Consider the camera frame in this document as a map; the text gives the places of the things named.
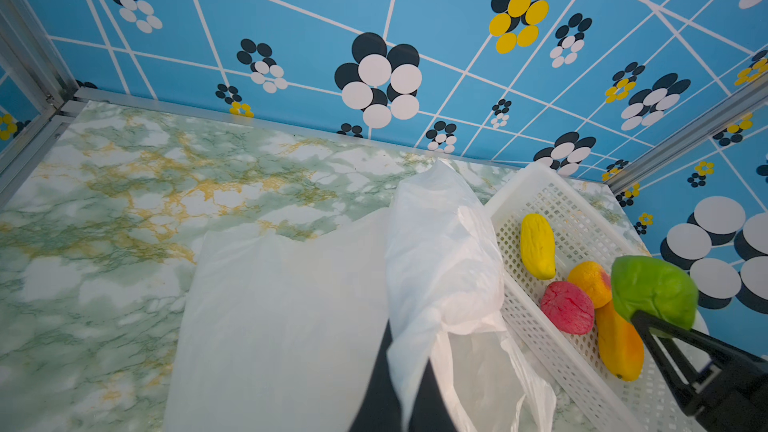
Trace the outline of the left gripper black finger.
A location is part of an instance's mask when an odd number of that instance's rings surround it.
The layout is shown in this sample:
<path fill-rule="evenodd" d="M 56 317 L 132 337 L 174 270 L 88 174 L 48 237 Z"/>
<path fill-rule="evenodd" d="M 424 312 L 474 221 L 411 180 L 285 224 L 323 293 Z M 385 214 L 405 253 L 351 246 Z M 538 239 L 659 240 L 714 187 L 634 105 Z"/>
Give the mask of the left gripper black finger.
<path fill-rule="evenodd" d="M 392 341 L 391 327 L 387 324 L 364 399 L 349 428 L 351 432 L 402 431 L 401 405 L 392 385 L 387 359 Z M 407 431 L 457 431 L 430 362 L 422 376 Z"/>

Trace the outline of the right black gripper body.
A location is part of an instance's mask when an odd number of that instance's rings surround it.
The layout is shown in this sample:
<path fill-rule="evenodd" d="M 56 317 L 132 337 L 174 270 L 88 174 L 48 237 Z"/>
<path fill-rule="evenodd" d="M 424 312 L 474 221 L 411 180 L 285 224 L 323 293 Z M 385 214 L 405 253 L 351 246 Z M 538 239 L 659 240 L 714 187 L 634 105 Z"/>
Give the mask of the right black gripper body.
<path fill-rule="evenodd" d="M 767 430 L 767 362 L 711 361 L 691 384 L 683 411 L 706 431 Z"/>

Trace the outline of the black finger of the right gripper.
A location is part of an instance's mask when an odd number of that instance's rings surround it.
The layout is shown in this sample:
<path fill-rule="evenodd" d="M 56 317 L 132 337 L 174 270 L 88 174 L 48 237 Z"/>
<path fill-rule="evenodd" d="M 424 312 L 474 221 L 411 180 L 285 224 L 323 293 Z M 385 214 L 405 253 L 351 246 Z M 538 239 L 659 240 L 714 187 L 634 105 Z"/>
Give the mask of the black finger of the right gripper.
<path fill-rule="evenodd" d="M 683 406 L 690 402 L 691 384 L 711 361 L 725 364 L 765 360 L 693 329 L 681 329 L 646 312 L 637 311 L 631 323 L 686 416 Z"/>

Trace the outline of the orange mango fruit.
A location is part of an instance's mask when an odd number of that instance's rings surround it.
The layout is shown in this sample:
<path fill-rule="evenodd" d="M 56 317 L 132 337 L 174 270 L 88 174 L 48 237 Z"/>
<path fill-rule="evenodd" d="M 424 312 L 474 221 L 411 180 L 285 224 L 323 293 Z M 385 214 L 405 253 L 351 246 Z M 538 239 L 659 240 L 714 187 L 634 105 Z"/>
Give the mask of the orange mango fruit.
<path fill-rule="evenodd" d="M 643 370 L 645 348 L 635 328 L 615 310 L 613 302 L 595 312 L 600 358 L 617 378 L 632 382 Z"/>

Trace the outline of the green fruit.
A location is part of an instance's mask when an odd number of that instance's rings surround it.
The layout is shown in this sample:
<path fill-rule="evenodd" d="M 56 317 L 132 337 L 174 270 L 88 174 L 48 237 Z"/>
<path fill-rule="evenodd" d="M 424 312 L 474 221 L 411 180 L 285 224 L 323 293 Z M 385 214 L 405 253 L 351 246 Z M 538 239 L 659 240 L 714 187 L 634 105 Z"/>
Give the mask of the green fruit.
<path fill-rule="evenodd" d="M 646 312 L 681 329 L 695 322 L 699 290 L 679 267 L 653 257 L 621 256 L 611 267 L 612 302 L 627 322 Z"/>

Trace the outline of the translucent white plastic bag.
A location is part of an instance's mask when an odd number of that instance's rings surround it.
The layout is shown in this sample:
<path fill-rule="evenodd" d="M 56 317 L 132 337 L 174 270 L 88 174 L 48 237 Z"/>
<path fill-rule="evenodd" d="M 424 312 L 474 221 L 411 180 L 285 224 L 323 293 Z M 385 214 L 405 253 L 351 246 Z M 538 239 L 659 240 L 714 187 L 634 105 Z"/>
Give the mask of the translucent white plastic bag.
<path fill-rule="evenodd" d="M 167 431 L 350 431 L 387 324 L 407 431 L 430 362 L 457 431 L 548 431 L 556 396 L 505 324 L 493 226 L 447 163 L 316 239 L 205 235 Z"/>

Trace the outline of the pink red fruit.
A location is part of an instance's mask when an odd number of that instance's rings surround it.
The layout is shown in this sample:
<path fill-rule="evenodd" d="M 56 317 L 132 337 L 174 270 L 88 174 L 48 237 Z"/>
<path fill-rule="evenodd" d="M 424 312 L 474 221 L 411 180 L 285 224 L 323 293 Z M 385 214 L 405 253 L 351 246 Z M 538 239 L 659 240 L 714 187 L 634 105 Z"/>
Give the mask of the pink red fruit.
<path fill-rule="evenodd" d="M 594 305 L 579 287 L 567 281 L 550 283 L 540 302 L 540 310 L 561 332 L 586 335 L 594 325 Z"/>

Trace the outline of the peach fruit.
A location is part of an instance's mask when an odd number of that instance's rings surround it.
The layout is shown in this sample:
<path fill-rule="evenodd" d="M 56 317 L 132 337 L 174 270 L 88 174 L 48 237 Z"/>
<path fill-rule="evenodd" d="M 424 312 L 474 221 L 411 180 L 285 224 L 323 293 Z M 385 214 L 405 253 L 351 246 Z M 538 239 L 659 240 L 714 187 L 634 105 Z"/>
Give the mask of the peach fruit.
<path fill-rule="evenodd" d="M 568 274 L 567 281 L 585 292 L 595 309 L 608 305 L 612 300 L 610 276 L 597 262 L 586 261 L 577 265 Z"/>

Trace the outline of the yellow banana fruit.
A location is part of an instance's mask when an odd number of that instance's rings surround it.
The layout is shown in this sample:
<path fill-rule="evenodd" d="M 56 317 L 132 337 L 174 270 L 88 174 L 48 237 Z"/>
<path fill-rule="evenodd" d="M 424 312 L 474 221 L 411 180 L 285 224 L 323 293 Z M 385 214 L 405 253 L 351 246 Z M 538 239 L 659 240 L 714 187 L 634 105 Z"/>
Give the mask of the yellow banana fruit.
<path fill-rule="evenodd" d="M 547 219 L 536 213 L 524 217 L 520 232 L 520 255 L 525 268 L 539 280 L 556 275 L 555 237 Z"/>

